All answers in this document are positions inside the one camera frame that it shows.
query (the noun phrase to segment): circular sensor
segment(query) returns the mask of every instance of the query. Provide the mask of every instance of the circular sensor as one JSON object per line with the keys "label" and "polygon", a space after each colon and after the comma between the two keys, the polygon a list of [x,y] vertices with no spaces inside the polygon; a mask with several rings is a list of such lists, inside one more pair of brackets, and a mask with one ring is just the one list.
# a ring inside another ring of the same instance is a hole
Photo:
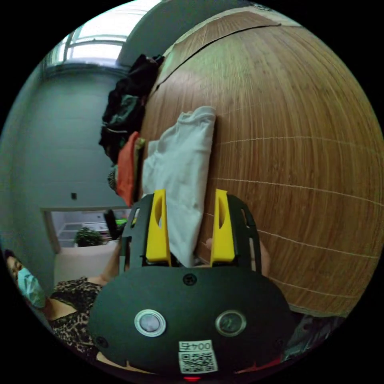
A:
{"label": "circular sensor", "polygon": [[237,336],[245,329],[247,321],[245,316],[235,310],[225,311],[220,314],[215,322],[217,331],[227,337]]}
{"label": "circular sensor", "polygon": [[135,316],[135,327],[144,336],[156,337],[164,333],[164,317],[153,309],[144,309]]}

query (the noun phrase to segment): screw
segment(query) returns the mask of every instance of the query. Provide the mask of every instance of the screw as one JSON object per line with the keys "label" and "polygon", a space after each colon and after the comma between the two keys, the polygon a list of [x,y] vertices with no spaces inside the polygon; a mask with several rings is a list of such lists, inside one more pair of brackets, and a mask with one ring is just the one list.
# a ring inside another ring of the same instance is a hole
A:
{"label": "screw", "polygon": [[100,345],[102,348],[108,348],[109,344],[108,341],[104,339],[102,336],[96,337],[96,343]]}
{"label": "screw", "polygon": [[279,337],[273,343],[273,347],[274,347],[274,349],[280,350],[281,347],[283,346],[283,344],[284,344],[283,339],[281,337]]}
{"label": "screw", "polygon": [[195,285],[196,282],[197,282],[197,277],[192,274],[192,273],[187,273],[184,277],[183,277],[183,282],[185,285]]}

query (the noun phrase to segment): white cloth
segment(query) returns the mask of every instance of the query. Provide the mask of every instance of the white cloth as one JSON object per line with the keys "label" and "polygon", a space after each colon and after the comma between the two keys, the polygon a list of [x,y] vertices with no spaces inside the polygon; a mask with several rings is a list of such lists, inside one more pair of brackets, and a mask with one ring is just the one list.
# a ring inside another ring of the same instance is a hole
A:
{"label": "white cloth", "polygon": [[143,165],[143,193],[166,190],[170,251],[189,268],[204,213],[215,119],[209,106],[182,113],[159,140],[148,143]]}

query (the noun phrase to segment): wood grain surface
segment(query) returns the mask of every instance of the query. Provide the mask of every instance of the wood grain surface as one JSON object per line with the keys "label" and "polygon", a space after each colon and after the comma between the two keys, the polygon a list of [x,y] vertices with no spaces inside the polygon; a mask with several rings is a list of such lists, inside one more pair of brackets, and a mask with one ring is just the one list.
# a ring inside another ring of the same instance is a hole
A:
{"label": "wood grain surface", "polygon": [[[237,13],[176,44],[154,89],[185,52],[248,24]],[[225,189],[249,205],[271,254],[270,277],[288,302],[307,313],[349,313],[384,240],[383,137],[354,76],[303,27],[245,30],[160,85],[142,136],[157,140],[181,112],[202,105],[215,107],[217,120],[196,251],[209,260],[202,242],[212,236],[215,189]]]}

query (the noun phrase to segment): red light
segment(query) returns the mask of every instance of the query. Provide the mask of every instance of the red light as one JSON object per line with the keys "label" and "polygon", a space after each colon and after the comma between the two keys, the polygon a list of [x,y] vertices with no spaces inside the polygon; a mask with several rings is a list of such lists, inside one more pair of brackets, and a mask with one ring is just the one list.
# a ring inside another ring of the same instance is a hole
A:
{"label": "red light", "polygon": [[190,383],[196,383],[196,381],[199,381],[201,377],[184,377],[185,381],[189,381]]}

